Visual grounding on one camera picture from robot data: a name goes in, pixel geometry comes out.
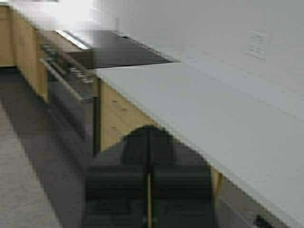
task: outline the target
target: dishwasher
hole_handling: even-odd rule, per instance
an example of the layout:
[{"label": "dishwasher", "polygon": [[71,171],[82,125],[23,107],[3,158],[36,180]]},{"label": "dishwasher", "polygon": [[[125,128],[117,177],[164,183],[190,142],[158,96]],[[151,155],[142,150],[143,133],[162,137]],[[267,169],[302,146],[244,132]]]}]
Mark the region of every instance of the dishwasher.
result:
[{"label": "dishwasher", "polygon": [[216,213],[219,228],[288,228],[225,178],[219,191]]}]

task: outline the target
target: oven handle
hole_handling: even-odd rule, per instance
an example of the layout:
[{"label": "oven handle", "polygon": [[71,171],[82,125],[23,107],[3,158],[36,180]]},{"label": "oven handle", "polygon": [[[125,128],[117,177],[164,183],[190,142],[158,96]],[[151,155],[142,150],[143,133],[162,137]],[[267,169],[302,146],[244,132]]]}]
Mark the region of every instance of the oven handle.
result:
[{"label": "oven handle", "polygon": [[48,71],[79,101],[82,103],[89,103],[92,98],[83,98],[78,92],[76,92],[59,73],[43,58],[39,59],[40,62],[48,69]]}]

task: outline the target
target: oven door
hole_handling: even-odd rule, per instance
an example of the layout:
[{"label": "oven door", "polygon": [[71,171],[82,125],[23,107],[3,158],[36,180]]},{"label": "oven door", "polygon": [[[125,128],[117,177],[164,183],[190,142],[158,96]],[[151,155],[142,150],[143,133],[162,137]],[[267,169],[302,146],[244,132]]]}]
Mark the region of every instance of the oven door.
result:
[{"label": "oven door", "polygon": [[41,59],[47,69],[49,113],[60,140],[85,169],[94,155],[94,103],[95,97],[76,90],[61,75],[51,60]]}]

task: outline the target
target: drawer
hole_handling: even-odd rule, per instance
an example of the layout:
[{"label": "drawer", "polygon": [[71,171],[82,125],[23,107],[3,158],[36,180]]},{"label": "drawer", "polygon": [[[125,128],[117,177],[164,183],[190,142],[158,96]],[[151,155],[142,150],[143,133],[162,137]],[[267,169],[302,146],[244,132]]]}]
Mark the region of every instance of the drawer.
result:
[{"label": "drawer", "polygon": [[113,137],[122,138],[124,135],[127,135],[131,130],[133,130],[132,127],[123,122],[113,111],[107,107],[104,107],[102,109],[101,118],[102,126],[104,126]]},{"label": "drawer", "polygon": [[105,149],[120,141],[120,138],[112,137],[111,134],[104,127],[102,127],[101,129],[101,134],[101,151],[104,151]]},{"label": "drawer", "polygon": [[145,124],[157,125],[151,118],[119,95],[106,83],[102,83],[102,102],[133,128]]},{"label": "drawer", "polygon": [[123,122],[107,107],[101,110],[101,142],[102,150],[119,142],[132,128]]},{"label": "drawer", "polygon": [[9,18],[9,9],[6,6],[0,6],[0,19]]}]

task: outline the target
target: black stovetop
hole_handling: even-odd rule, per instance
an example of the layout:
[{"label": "black stovetop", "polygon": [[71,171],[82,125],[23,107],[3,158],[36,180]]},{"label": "black stovetop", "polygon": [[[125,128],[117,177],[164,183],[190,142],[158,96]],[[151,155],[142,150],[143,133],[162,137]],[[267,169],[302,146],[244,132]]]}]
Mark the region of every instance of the black stovetop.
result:
[{"label": "black stovetop", "polygon": [[66,31],[90,48],[69,55],[87,69],[170,63],[129,38],[107,30]]}]

